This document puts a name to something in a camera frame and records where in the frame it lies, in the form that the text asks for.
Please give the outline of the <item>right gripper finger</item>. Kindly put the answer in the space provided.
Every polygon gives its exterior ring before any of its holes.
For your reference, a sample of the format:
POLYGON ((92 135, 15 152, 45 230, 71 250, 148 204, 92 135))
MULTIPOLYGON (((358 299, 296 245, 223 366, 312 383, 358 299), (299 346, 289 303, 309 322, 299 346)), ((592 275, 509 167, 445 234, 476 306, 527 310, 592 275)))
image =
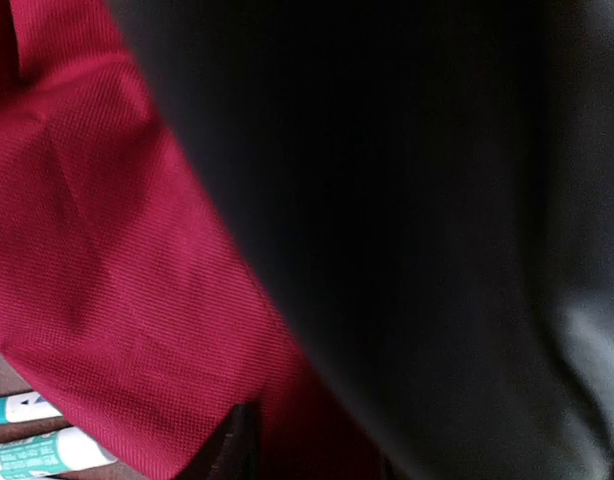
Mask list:
POLYGON ((186 466, 187 479, 254 480, 259 478, 258 405, 234 406, 186 466))

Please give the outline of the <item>grey pencil pouch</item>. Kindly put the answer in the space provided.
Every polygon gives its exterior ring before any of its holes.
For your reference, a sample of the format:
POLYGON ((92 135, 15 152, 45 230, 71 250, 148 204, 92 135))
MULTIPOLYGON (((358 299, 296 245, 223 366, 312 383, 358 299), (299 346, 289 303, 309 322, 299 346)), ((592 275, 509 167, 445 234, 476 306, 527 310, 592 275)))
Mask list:
POLYGON ((113 1, 325 382, 404 473, 614 466, 614 1, 113 1))

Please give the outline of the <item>red backpack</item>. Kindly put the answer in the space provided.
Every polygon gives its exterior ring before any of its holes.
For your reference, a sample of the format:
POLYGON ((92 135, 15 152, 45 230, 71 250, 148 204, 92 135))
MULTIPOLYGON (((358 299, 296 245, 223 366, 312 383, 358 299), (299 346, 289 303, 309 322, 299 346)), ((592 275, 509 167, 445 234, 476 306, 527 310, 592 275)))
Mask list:
POLYGON ((0 1, 0 352, 151 479, 239 404, 264 479, 377 479, 100 1, 0 1))

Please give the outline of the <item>white green glue stick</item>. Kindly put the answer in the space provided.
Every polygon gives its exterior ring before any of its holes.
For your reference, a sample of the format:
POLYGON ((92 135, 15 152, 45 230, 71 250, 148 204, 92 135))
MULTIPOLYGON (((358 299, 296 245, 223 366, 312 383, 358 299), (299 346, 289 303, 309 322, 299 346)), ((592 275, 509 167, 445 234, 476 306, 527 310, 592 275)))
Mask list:
POLYGON ((0 443, 0 479, 34 479, 113 464, 117 459, 76 427, 0 443))

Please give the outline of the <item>teal white marker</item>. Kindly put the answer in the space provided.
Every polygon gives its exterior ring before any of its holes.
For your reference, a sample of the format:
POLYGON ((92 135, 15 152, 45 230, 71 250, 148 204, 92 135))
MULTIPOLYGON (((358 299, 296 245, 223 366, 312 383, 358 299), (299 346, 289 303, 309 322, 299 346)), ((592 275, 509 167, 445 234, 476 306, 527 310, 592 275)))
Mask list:
POLYGON ((0 426, 62 417, 38 392, 0 397, 0 426))

